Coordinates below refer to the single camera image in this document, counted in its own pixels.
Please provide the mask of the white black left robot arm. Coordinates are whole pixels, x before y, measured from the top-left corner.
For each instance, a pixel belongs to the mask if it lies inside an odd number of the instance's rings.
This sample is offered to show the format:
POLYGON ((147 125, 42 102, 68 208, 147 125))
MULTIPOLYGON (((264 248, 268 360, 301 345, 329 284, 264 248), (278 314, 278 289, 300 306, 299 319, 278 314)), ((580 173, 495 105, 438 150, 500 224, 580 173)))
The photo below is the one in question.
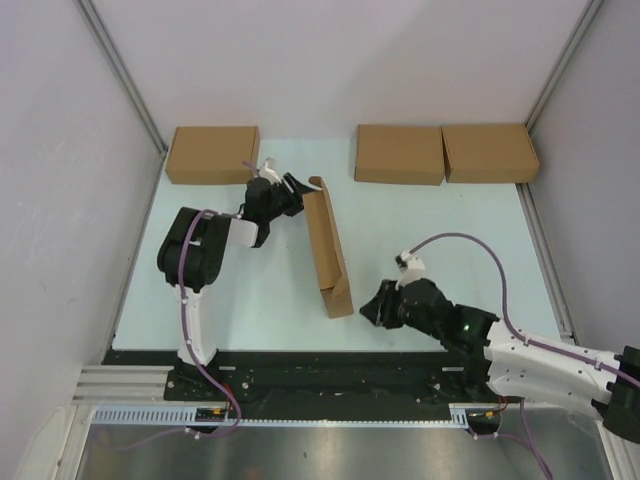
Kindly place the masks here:
POLYGON ((214 397, 221 376, 207 365, 218 347, 206 331, 202 299, 217 280, 228 246, 260 248, 270 234, 270 224, 281 216, 294 217, 304 210, 304 198, 319 191, 290 173, 282 177, 258 174, 246 184, 244 200, 235 213, 181 208, 157 255, 157 267, 176 292, 180 304, 183 343, 179 358, 192 368, 186 387, 197 398, 214 397))

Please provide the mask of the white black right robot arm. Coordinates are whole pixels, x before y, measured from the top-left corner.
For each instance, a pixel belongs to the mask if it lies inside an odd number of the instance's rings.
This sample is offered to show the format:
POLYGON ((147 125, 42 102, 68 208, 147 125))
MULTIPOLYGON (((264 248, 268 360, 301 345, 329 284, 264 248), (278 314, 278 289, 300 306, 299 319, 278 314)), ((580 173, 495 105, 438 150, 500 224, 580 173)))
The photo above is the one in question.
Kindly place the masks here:
POLYGON ((385 280, 359 310, 374 326, 410 327, 464 363, 463 393, 491 394, 563 407, 595 419, 618 437, 639 441, 639 351, 596 351, 513 333, 496 315, 448 300, 428 279, 385 280))

